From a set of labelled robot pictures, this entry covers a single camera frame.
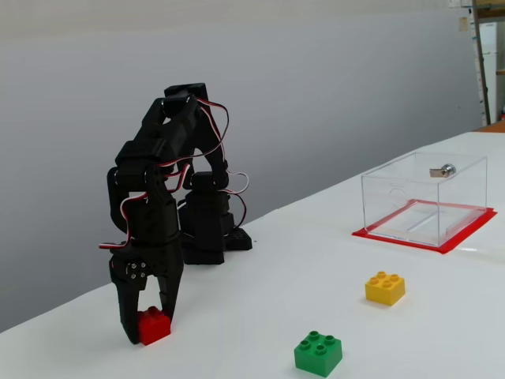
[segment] lego stud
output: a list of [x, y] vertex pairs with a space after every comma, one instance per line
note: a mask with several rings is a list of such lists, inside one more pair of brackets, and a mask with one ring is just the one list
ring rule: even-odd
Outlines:
[[310, 342], [308, 340], [303, 340], [300, 342], [300, 348], [302, 350], [308, 350], [310, 348]]
[[324, 353], [326, 353], [326, 346], [324, 346], [324, 345], [317, 345], [316, 346], [316, 354], [323, 355]]
[[324, 337], [324, 344], [329, 346], [335, 343], [335, 338], [333, 336], [326, 336]]
[[319, 339], [319, 332], [316, 332], [315, 330], [310, 332], [309, 339], [312, 341], [318, 340]]

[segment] yellow lego brick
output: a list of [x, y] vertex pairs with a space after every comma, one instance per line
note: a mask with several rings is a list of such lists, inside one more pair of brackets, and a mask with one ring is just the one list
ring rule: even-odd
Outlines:
[[365, 284], [367, 300], [393, 306], [405, 294], [405, 280], [380, 271]]

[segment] red and white wire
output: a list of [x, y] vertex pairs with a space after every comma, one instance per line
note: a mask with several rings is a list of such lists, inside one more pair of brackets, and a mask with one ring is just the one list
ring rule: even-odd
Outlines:
[[188, 164], [184, 165], [184, 168], [182, 169], [182, 172], [177, 173], [177, 175], [180, 175], [177, 187], [175, 189], [169, 189], [168, 192], [174, 193], [174, 192], [177, 192], [177, 191], [179, 191], [181, 189], [182, 184], [184, 183], [184, 179], [186, 178], [186, 174], [188, 174], [189, 168], [190, 168], [190, 166]]
[[232, 193], [232, 195], [235, 195], [236, 197], [238, 197], [240, 199], [240, 201], [242, 202], [242, 205], [244, 206], [244, 213], [242, 214], [242, 218], [240, 220], [240, 223], [238, 223], [238, 225], [234, 228], [234, 229], [237, 229], [238, 227], [240, 227], [242, 225], [242, 223], [245, 220], [245, 215], [247, 214], [247, 205], [245, 205], [244, 199], [242, 199], [242, 196], [240, 196], [238, 193]]
[[125, 213], [125, 204], [128, 201], [138, 201], [138, 200], [143, 200], [148, 196], [147, 192], [141, 193], [140, 195], [135, 195], [131, 197], [127, 197], [125, 200], [121, 202], [121, 205], [119, 205], [119, 210], [121, 211], [121, 216], [123, 216], [123, 219], [126, 221], [126, 241], [123, 243], [110, 243], [110, 242], [104, 242], [99, 244], [100, 249], [122, 249], [123, 247], [127, 247], [127, 245], [130, 243], [132, 239], [132, 234], [131, 230], [129, 229], [128, 225], [128, 216]]
[[[209, 105], [209, 106], [220, 107], [220, 108], [226, 110], [226, 108], [224, 106], [222, 106], [221, 104], [212, 103], [210, 101], [203, 100], [203, 99], [198, 99], [198, 102], [202, 103], [202, 104], [205, 104], [205, 105]], [[208, 121], [211, 123], [212, 130], [214, 130], [215, 136], [218, 138], [218, 140], [220, 140], [221, 139], [221, 135], [219, 134], [219, 129], [218, 129], [217, 125], [215, 124], [214, 119], [212, 118], [212, 116], [204, 108], [201, 108], [201, 109], [207, 115]], [[223, 161], [224, 161], [226, 159], [226, 154], [224, 152], [224, 145], [223, 144], [221, 144], [221, 149], [223, 150]], [[249, 187], [249, 176], [247, 176], [247, 174], [245, 172], [231, 172], [230, 170], [226, 170], [226, 172], [228, 174], [230, 174], [230, 175], [233, 175], [233, 176], [240, 175], [240, 176], [245, 177], [247, 179], [247, 183], [245, 184], [244, 189], [241, 189], [240, 191], [232, 191], [231, 189], [221, 189], [223, 192], [227, 192], [227, 193], [230, 193], [232, 195], [238, 195], [239, 193], [243, 193], [243, 192], [245, 192], [248, 189], [248, 187]]]
[[226, 136], [226, 131], [228, 130], [228, 126], [230, 126], [230, 115], [228, 114], [228, 110], [226, 109], [226, 107], [224, 107], [221, 104], [217, 104], [217, 103], [213, 103], [211, 101], [201, 100], [201, 99], [199, 99], [199, 101], [204, 102], [206, 105], [210, 105], [212, 107], [220, 107], [220, 108], [224, 109], [224, 111], [226, 112], [226, 127], [224, 128], [223, 136], [220, 137], [219, 131], [217, 130], [217, 127], [215, 126], [214, 119], [204, 108], [201, 108], [201, 110], [207, 115], [209, 122], [211, 123], [211, 127], [214, 130], [214, 133], [217, 132], [216, 135], [218, 136], [219, 143], [213, 149], [209, 150], [208, 152], [202, 152], [201, 154], [196, 154], [194, 156], [183, 156], [181, 158], [171, 160], [170, 162], [159, 163], [158, 164], [159, 167], [169, 167], [169, 166], [172, 166], [172, 165], [176, 164], [177, 162], [181, 162], [182, 160], [185, 160], [185, 159], [192, 159], [192, 158], [198, 158], [200, 156], [207, 156], [208, 154], [211, 154], [212, 152], [214, 152], [220, 146], [223, 145], [223, 140], [224, 140], [224, 137]]

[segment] metal object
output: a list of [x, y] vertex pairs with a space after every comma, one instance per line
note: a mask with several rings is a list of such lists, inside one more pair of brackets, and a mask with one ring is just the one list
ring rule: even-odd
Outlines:
[[456, 173], [456, 167], [453, 164], [446, 163], [441, 168], [430, 168], [429, 176], [432, 178], [449, 178]]

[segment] lego brick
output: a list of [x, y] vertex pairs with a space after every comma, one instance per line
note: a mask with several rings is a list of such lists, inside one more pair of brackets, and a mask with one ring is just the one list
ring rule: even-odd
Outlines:
[[139, 341], [147, 346], [170, 334], [170, 318], [155, 306], [138, 312]]
[[393, 306], [405, 294], [405, 280], [380, 271], [365, 284], [367, 300]]
[[295, 366], [321, 377], [327, 377], [341, 360], [342, 342], [316, 331], [310, 332], [294, 349]]

